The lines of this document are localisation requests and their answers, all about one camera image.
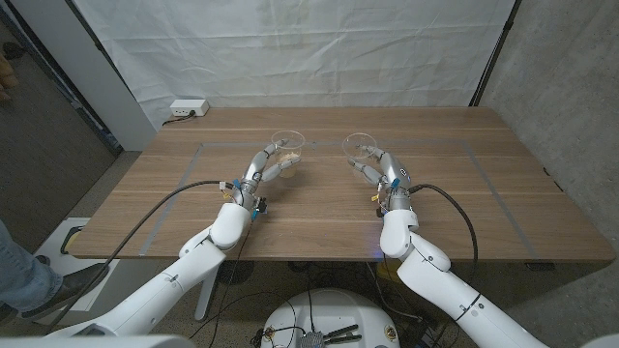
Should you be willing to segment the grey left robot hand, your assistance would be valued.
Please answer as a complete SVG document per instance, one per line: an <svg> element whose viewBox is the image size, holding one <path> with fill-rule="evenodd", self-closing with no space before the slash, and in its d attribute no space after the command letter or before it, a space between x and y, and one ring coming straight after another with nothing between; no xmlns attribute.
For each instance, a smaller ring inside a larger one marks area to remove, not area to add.
<svg viewBox="0 0 619 348"><path fill-rule="evenodd" d="M251 211L258 198L254 195L260 182L268 182L279 176L284 170L301 161L299 156L282 159L266 169L268 160L290 142L290 138L277 140L259 151L251 160L248 168L240 179L240 184L233 190L233 201Z"/></svg>

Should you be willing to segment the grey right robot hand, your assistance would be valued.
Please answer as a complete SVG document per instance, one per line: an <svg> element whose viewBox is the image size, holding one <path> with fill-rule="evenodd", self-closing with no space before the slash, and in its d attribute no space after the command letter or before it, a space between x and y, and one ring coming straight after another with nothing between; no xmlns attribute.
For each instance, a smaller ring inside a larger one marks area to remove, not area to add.
<svg viewBox="0 0 619 348"><path fill-rule="evenodd" d="M377 161L381 171L362 163L359 159L349 158L348 163L362 174L364 179L378 189L385 189L387 197L384 210L411 210L410 194L412 187L410 175L405 166L391 153L375 146L360 145L359 148L367 158Z"/></svg>

